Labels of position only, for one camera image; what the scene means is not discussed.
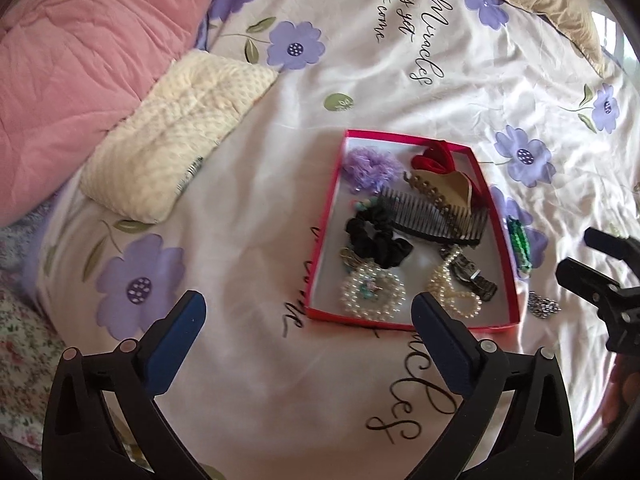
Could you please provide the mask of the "right hand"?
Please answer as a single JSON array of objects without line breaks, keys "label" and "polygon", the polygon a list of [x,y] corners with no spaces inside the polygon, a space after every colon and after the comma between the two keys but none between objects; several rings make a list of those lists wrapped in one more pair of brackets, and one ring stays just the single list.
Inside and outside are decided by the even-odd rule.
[{"label": "right hand", "polygon": [[608,380],[602,405],[602,424],[612,426],[620,412],[639,395],[639,359],[618,354]]}]

